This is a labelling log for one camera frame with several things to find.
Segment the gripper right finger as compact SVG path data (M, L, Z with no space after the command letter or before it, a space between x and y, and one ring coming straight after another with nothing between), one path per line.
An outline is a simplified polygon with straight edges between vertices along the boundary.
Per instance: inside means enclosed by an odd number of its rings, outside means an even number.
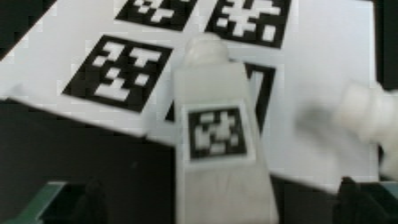
M398 224L398 182L341 179L332 224Z

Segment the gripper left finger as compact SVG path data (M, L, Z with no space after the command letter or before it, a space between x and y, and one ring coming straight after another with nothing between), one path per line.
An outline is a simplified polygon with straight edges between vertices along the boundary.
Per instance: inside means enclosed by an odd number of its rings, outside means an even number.
M108 224L103 183L52 181L44 184L27 208L18 215L18 224Z

